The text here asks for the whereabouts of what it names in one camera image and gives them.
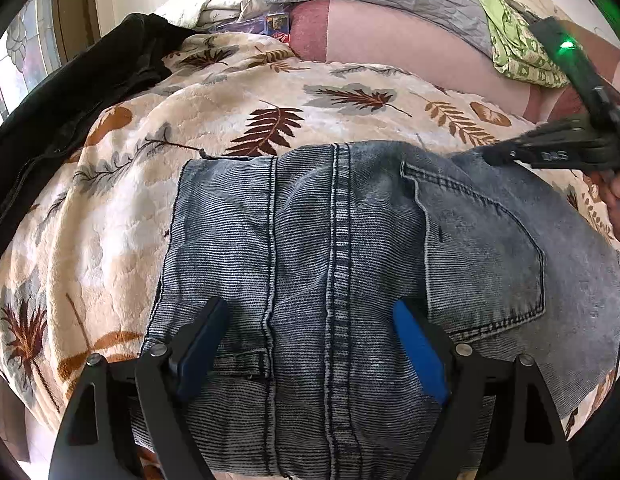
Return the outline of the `person's right hand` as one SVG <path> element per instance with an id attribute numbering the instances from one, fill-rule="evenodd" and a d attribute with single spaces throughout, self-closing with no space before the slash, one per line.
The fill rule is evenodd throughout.
<path id="1" fill-rule="evenodd" d="M 593 171 L 588 177 L 598 187 L 598 195 L 606 205 L 614 235 L 620 241 L 620 171 L 616 174 Z"/>

